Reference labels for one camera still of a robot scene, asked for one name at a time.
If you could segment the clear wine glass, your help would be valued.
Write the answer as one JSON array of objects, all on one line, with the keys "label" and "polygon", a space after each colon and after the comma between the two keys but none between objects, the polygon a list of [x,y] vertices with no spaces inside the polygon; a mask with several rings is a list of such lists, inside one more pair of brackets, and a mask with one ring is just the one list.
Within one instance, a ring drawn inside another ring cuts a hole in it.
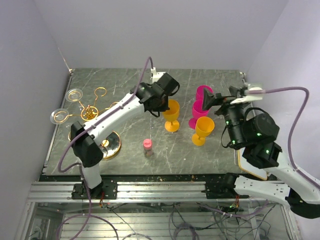
[{"label": "clear wine glass", "polygon": [[54,110],[50,115],[50,121],[55,125],[60,125],[66,122],[69,118],[69,112],[64,108]]},{"label": "clear wine glass", "polygon": [[73,88],[66,92],[65,99],[68,102],[78,102],[83,97],[83,91],[79,88]]}]

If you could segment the yellow wine glass front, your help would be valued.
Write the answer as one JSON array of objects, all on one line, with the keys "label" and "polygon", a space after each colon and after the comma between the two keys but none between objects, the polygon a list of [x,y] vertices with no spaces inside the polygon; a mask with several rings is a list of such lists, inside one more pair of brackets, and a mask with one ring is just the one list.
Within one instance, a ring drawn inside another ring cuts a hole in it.
[{"label": "yellow wine glass front", "polygon": [[196,146],[203,146],[215,128],[215,122],[207,116],[202,116],[196,121],[195,134],[192,136],[192,143]]}]

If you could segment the aluminium rail frame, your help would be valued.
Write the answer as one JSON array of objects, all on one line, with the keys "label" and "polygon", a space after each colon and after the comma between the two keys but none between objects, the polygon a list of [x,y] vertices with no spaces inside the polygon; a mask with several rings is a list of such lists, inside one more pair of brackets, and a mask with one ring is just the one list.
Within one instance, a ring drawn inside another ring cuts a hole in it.
[{"label": "aluminium rail frame", "polygon": [[168,204],[168,203],[233,203],[236,195],[218,196],[212,193],[205,181],[115,181],[106,182],[106,195],[92,200],[84,194],[80,182],[36,181],[31,185],[27,202],[38,204],[89,204],[94,213],[99,203],[104,207],[120,204]]}]

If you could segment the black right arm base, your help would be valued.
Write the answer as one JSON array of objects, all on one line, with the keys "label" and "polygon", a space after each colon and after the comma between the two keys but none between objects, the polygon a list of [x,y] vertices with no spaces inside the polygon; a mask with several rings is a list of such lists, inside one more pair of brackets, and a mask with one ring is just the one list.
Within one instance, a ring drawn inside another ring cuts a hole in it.
[{"label": "black right arm base", "polygon": [[236,193],[233,188],[228,188],[219,182],[206,182],[204,190],[207,199],[235,199],[238,196],[240,199],[248,199],[249,195]]}]

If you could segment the clear wine glass front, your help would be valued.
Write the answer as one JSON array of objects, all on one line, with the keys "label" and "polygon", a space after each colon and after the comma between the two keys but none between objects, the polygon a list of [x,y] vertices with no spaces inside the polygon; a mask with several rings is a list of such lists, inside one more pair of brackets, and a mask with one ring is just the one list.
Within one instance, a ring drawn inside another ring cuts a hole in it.
[{"label": "clear wine glass front", "polygon": [[64,108],[54,110],[50,115],[50,121],[55,125],[60,125],[66,122],[69,118],[69,112]]}]

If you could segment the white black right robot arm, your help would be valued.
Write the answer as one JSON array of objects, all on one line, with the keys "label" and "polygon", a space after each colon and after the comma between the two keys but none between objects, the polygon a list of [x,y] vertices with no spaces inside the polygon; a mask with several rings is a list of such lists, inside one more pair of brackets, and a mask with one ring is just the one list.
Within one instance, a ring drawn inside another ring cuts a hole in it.
[{"label": "white black right robot arm", "polygon": [[[305,92],[305,98],[289,132],[288,153],[284,153],[276,143],[280,128],[274,119],[261,108],[257,108],[260,114],[248,119],[247,115],[252,110],[248,105],[262,100],[265,94],[292,90]],[[204,89],[202,109],[209,110],[218,106],[215,115],[223,116],[224,129],[230,138],[226,147],[234,150],[243,149],[242,157],[251,166],[269,172],[280,182],[254,180],[228,172],[221,182],[209,187],[207,197],[258,197],[287,206],[300,217],[319,218],[320,181],[295,164],[291,148],[293,130],[306,106],[309,90],[300,86],[264,90],[247,85],[241,88],[230,86],[229,92],[229,96],[223,96],[221,93],[212,93]]]}]

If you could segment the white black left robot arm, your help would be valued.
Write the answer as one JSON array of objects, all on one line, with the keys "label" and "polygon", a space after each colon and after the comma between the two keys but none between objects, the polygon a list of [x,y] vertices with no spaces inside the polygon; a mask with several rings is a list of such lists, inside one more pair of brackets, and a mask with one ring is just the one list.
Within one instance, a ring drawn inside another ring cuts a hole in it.
[{"label": "white black left robot arm", "polygon": [[96,199],[104,193],[99,163],[103,159],[100,144],[122,123],[150,112],[158,118],[161,112],[169,110],[169,98],[180,89],[180,84],[168,73],[153,83],[140,82],[134,86],[116,105],[97,118],[80,124],[72,124],[71,147],[81,162],[82,183],[85,194]]}]

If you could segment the white board yellow rim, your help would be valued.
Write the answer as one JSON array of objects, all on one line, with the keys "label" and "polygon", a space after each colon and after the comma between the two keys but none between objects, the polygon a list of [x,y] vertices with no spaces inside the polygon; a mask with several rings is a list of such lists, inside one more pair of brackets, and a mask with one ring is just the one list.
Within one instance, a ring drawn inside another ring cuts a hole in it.
[{"label": "white board yellow rim", "polygon": [[263,181],[266,181],[268,179],[268,176],[267,176],[267,172],[263,169],[259,169],[253,165],[251,165],[249,162],[247,162],[247,160],[243,157],[243,153],[244,153],[244,150],[245,148],[241,148],[237,151],[237,165],[239,166],[239,168],[256,177],[256,178],[259,178]]}]

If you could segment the yellow wine glass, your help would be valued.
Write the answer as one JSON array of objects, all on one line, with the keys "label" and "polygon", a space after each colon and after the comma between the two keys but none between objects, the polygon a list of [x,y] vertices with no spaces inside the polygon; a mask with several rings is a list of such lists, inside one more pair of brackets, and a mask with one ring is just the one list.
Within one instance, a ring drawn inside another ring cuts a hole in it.
[{"label": "yellow wine glass", "polygon": [[164,128],[168,132],[174,133],[180,128],[180,123],[178,122],[180,104],[174,99],[169,99],[168,107],[169,109],[162,113],[165,119]]},{"label": "yellow wine glass", "polygon": [[192,143],[196,146],[203,146],[215,128],[215,122],[207,116],[202,116],[196,121],[195,134],[192,136]]}]

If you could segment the small pink bottle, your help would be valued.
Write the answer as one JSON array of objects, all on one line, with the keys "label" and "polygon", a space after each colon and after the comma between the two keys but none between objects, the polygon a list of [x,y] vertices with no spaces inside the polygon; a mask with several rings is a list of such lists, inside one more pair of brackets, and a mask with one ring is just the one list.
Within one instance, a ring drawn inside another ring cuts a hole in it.
[{"label": "small pink bottle", "polygon": [[153,142],[151,139],[147,138],[143,141],[143,150],[144,150],[144,155],[146,157],[150,157],[153,154]]}]

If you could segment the pink wine glass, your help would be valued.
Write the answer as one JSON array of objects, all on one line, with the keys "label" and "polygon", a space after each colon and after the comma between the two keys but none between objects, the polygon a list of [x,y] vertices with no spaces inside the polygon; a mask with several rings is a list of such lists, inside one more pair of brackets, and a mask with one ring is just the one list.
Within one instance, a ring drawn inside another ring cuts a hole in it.
[{"label": "pink wine glass", "polygon": [[195,94],[195,99],[197,101],[202,101],[204,99],[204,93],[205,90],[208,90],[210,93],[213,93],[214,91],[212,90],[212,88],[208,85],[200,85],[197,87],[196,89],[196,94]]},{"label": "pink wine glass", "polygon": [[188,125],[191,129],[195,129],[197,120],[200,117],[206,117],[209,110],[203,110],[203,101],[196,100],[192,105],[192,118],[188,121]]}]

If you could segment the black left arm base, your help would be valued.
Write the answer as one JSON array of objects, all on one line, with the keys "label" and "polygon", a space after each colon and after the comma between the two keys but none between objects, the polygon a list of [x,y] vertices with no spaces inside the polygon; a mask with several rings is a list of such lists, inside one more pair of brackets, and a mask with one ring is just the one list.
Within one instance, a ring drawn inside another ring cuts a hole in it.
[{"label": "black left arm base", "polygon": [[[103,200],[115,200],[118,194],[118,184],[111,181],[102,181],[98,186],[93,189],[89,188],[90,198],[103,199]],[[88,192],[85,186],[85,182],[76,183],[73,186],[71,193],[72,200],[89,200]]]}]

